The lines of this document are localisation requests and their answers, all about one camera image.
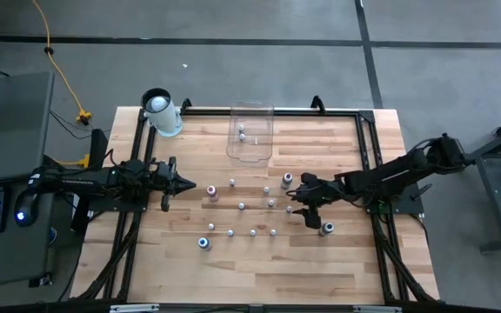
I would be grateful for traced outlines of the clear plastic bin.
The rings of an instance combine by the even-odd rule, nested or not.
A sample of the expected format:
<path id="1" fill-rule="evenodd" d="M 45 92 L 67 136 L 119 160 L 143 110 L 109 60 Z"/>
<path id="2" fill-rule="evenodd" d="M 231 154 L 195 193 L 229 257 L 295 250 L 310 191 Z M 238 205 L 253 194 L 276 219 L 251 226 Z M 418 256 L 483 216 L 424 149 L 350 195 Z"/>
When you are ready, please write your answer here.
<path id="1" fill-rule="evenodd" d="M 238 131 L 239 125 L 244 132 Z M 241 163 L 261 163 L 272 155 L 274 106 L 267 101 L 239 101 L 230 109 L 226 154 Z M 245 134 L 244 141 L 239 135 Z"/>

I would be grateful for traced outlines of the black power box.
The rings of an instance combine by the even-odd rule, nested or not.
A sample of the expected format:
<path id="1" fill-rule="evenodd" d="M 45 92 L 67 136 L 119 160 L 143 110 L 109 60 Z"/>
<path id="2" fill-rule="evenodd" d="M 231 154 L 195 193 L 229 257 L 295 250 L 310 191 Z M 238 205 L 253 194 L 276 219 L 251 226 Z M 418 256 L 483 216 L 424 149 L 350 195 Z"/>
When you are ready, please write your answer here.
<path id="1" fill-rule="evenodd" d="M 90 136 L 89 170 L 100 170 L 103 167 L 104 155 L 107 153 L 108 138 L 101 129 L 94 129 Z"/>

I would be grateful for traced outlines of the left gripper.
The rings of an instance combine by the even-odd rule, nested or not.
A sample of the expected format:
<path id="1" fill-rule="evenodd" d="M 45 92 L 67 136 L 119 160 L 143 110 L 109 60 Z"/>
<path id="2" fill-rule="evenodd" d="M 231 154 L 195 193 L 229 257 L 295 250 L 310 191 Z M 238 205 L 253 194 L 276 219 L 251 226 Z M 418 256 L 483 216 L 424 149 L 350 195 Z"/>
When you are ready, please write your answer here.
<path id="1" fill-rule="evenodd" d="M 151 188 L 163 192 L 161 211 L 168 211 L 170 209 L 170 199 L 176 193 L 180 194 L 197 187 L 194 182 L 177 173 L 177 159 L 174 156 L 171 156 L 168 162 L 160 161 L 153 164 L 157 167 L 150 174 Z"/>

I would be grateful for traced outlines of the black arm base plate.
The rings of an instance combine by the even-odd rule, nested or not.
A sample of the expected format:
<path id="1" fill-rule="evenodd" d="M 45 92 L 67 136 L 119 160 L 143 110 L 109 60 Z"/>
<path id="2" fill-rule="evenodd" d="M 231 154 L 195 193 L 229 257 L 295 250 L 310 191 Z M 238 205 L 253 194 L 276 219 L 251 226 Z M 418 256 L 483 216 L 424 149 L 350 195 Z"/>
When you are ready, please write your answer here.
<path id="1" fill-rule="evenodd" d="M 394 197 L 390 202 L 373 200 L 368 204 L 365 211 L 372 215 L 423 215 L 424 206 L 421 195 L 422 192 L 415 183 L 406 187 L 403 194 Z"/>
<path id="2" fill-rule="evenodd" d="M 88 204 L 88 210 L 112 212 L 143 212 L 148 206 L 150 194 L 144 192 L 135 196 L 81 195 L 79 199 Z"/>

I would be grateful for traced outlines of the black table frame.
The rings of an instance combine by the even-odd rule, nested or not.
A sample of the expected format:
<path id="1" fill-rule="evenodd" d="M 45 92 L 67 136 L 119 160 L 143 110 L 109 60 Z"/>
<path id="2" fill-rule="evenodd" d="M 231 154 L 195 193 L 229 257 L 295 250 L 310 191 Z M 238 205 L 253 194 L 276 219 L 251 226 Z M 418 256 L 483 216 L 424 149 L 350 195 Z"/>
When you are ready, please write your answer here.
<path id="1" fill-rule="evenodd" d="M 401 155 L 395 111 L 279 109 L 272 155 L 262 164 L 227 156 L 228 110 L 187 109 L 184 128 L 173 138 L 151 135 L 138 125 L 140 117 L 138 108 L 117 109 L 110 133 L 115 158 L 128 158 L 140 142 L 160 160 L 176 157 L 179 172 L 197 187 L 175 196 L 167 212 L 159 194 L 150 197 L 134 252 L 117 270 L 114 284 L 123 304 L 158 303 L 160 313 L 353 313 L 357 305 L 387 306 L 384 289 L 401 288 L 394 268 L 377 262 L 371 216 L 348 203 L 325 206 L 322 218 L 335 229 L 320 236 L 301 216 L 286 212 L 297 205 L 281 188 L 285 173 L 331 179 Z M 207 195 L 210 185 L 216 202 Z M 210 239 L 210 250 L 199 248 L 200 237 Z"/>

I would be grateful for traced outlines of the silver metal bracket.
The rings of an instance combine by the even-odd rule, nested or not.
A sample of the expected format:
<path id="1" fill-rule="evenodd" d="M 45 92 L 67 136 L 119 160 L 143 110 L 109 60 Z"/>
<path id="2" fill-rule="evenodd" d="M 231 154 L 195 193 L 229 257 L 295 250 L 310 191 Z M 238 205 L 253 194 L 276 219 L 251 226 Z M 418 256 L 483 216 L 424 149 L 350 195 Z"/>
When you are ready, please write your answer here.
<path id="1" fill-rule="evenodd" d="M 353 307 L 353 313 L 403 313 L 400 307 L 382 305 L 357 305 Z"/>
<path id="2" fill-rule="evenodd" d="M 111 305 L 109 313 L 155 313 L 160 310 L 158 303 L 137 303 Z"/>

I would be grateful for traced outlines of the white cylindrical cup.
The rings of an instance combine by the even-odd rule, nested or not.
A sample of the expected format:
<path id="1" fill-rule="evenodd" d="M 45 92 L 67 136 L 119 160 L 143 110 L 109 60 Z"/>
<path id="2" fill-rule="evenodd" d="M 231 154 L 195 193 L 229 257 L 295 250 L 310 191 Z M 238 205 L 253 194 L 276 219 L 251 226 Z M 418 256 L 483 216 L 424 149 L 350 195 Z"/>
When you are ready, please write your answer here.
<path id="1" fill-rule="evenodd" d="M 182 128 L 183 121 L 170 93 L 161 88 L 153 88 L 143 93 L 141 107 L 147 124 L 154 127 L 162 137 L 175 137 Z"/>

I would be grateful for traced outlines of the grey side desk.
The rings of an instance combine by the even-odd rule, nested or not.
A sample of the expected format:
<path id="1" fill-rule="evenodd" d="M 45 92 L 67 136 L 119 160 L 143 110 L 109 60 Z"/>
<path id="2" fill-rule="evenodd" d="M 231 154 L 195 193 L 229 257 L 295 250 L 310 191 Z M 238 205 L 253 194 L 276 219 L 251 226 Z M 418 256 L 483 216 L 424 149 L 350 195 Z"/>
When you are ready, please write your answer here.
<path id="1" fill-rule="evenodd" d="M 54 197 L 39 197 L 31 226 L 18 226 L 13 213 L 30 174 L 43 163 L 53 85 L 50 72 L 0 77 L 0 187 L 7 190 L 0 284 L 38 278 L 46 271 Z"/>

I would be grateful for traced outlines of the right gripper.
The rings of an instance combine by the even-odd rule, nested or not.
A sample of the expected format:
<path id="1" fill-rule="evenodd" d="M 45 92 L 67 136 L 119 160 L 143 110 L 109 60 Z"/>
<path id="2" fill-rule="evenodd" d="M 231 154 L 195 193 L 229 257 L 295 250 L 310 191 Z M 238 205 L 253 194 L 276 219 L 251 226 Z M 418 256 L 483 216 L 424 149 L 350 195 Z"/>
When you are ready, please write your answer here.
<path id="1" fill-rule="evenodd" d="M 340 199 L 340 184 L 305 172 L 301 175 L 301 185 L 291 190 L 291 196 L 300 196 L 300 203 L 304 205 L 292 213 L 303 216 L 307 228 L 318 230 L 322 226 L 318 209 Z"/>

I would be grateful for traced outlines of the black computer mouse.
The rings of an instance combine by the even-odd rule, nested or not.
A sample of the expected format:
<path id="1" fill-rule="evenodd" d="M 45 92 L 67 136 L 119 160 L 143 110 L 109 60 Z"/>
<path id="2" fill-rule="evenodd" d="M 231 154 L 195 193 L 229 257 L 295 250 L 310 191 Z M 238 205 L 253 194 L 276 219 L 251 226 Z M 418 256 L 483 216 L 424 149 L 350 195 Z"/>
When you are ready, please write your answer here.
<path id="1" fill-rule="evenodd" d="M 39 195 L 27 190 L 18 196 L 13 213 L 18 226 L 28 227 L 37 220 L 38 202 Z"/>

